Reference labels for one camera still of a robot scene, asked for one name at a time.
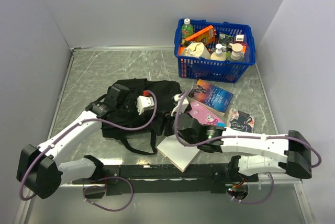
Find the white square notebook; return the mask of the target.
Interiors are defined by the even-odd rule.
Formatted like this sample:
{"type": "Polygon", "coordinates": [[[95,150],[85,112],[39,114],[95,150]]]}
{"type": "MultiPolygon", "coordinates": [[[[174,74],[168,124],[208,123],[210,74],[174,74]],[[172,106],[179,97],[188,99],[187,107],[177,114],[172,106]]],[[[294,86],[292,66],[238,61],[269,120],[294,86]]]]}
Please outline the white square notebook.
{"type": "Polygon", "coordinates": [[[197,147],[186,147],[178,142],[175,135],[165,137],[157,150],[181,172],[184,172],[200,150],[197,147]]]}

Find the black student backpack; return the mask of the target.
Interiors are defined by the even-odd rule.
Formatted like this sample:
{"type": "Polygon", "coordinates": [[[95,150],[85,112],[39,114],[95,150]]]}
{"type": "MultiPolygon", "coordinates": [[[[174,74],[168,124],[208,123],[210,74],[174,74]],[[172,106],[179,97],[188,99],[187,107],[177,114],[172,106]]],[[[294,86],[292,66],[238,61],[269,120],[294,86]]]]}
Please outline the black student backpack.
{"type": "Polygon", "coordinates": [[[149,81],[147,79],[118,80],[107,89],[103,104],[107,113],[102,118],[104,138],[120,141],[129,151],[140,155],[155,155],[156,137],[163,134],[171,123],[171,113],[176,106],[175,95],[181,93],[176,81],[149,81]],[[152,151],[145,152],[133,148],[127,137],[149,132],[152,151]]]}

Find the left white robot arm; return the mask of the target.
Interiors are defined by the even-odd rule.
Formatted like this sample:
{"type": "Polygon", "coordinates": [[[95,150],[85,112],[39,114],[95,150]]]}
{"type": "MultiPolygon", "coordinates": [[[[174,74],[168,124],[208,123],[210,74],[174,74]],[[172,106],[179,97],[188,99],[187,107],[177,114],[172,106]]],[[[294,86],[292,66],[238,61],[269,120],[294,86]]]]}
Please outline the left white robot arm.
{"type": "Polygon", "coordinates": [[[115,84],[106,95],[90,103],[85,110],[70,125],[49,140],[34,146],[26,145],[20,153],[16,178],[20,182],[19,197],[28,201],[30,196],[24,196],[24,188],[33,192],[33,196],[42,199],[50,197],[59,186],[88,179],[98,183],[104,175],[103,163],[86,155],[83,158],[64,162],[65,156],[82,141],[104,126],[123,131],[136,131],[139,127],[126,127],[117,124],[111,115],[130,95],[130,90],[123,85],[115,84]]]}

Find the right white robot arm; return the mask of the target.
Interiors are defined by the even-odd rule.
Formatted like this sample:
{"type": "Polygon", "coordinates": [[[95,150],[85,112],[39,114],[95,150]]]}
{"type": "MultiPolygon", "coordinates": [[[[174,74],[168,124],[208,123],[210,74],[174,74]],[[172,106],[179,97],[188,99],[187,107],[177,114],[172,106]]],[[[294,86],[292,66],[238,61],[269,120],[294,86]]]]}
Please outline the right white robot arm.
{"type": "Polygon", "coordinates": [[[296,130],[266,135],[233,130],[221,124],[201,124],[189,114],[173,117],[172,131],[184,147],[207,153],[235,153],[229,177],[240,181],[260,173],[284,173],[297,179],[312,177],[312,147],[296,130]]]}

